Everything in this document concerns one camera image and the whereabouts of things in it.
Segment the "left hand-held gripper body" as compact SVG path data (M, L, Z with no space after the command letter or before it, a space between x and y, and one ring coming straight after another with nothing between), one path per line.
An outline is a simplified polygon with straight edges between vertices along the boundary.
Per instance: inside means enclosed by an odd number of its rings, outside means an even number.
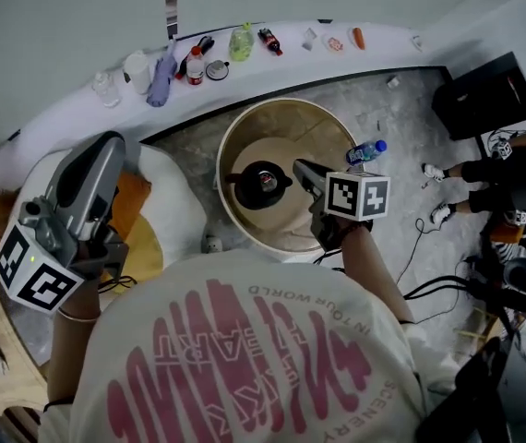
M129 251L103 217L84 221L81 234L43 196L21 204L0 241L0 283L8 297L51 315L84 282L107 271L119 279Z

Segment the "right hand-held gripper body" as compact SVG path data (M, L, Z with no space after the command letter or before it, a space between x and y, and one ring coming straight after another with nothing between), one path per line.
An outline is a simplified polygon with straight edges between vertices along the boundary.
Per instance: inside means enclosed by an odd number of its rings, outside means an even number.
M328 172L313 187L311 232L323 250L341 247L337 219L370 222L388 215L390 177Z

